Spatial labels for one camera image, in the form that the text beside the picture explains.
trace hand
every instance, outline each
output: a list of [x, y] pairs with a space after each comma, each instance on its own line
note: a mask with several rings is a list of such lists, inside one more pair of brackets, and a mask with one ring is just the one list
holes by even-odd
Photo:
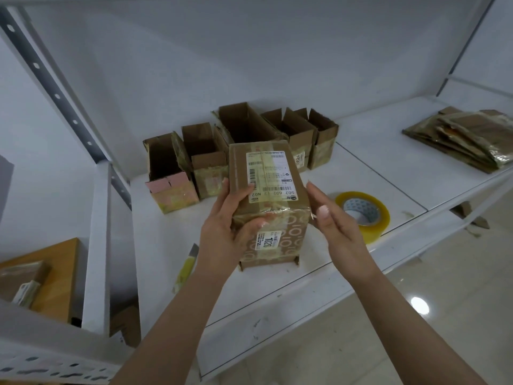
[[306, 190], [312, 210], [317, 211], [317, 226], [328, 240], [329, 255], [340, 274], [354, 285], [381, 273], [367, 250], [356, 220], [311, 182]]
[[201, 228], [196, 275], [224, 284], [237, 267], [248, 241], [266, 224], [264, 218], [256, 218], [246, 223], [238, 233], [230, 229], [235, 210], [253, 187], [251, 184], [230, 194], [228, 179], [223, 180], [221, 193]]

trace fingernail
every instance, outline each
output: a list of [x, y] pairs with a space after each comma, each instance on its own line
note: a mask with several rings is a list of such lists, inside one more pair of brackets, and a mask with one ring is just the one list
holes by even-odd
[[326, 205], [321, 205], [317, 210], [317, 217], [319, 219], [327, 219], [329, 216], [329, 209]]

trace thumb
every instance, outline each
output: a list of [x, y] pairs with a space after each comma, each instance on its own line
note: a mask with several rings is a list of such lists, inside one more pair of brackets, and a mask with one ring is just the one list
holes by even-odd
[[247, 222], [235, 237], [235, 242], [240, 246], [245, 246], [265, 224], [267, 222], [264, 218], [256, 218]]
[[317, 210], [317, 225], [319, 230], [324, 233], [329, 244], [335, 244], [342, 239], [342, 233], [335, 224], [326, 205], [320, 206]]

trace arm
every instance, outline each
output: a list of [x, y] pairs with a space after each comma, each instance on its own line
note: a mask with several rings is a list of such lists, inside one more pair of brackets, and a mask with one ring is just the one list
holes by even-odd
[[307, 190], [333, 264], [355, 289], [402, 382], [486, 385], [379, 270], [357, 222], [313, 184]]
[[176, 294], [111, 385], [185, 383], [215, 302], [244, 248], [266, 223], [258, 218], [237, 233], [230, 230], [239, 202], [253, 186], [229, 194], [228, 180], [201, 229], [195, 271]]

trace tape roll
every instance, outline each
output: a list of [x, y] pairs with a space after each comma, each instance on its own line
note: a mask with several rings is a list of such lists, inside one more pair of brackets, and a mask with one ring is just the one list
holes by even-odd
[[385, 205], [370, 194], [362, 192], [340, 193], [335, 202], [345, 212], [357, 218], [366, 244], [377, 240], [390, 223]]

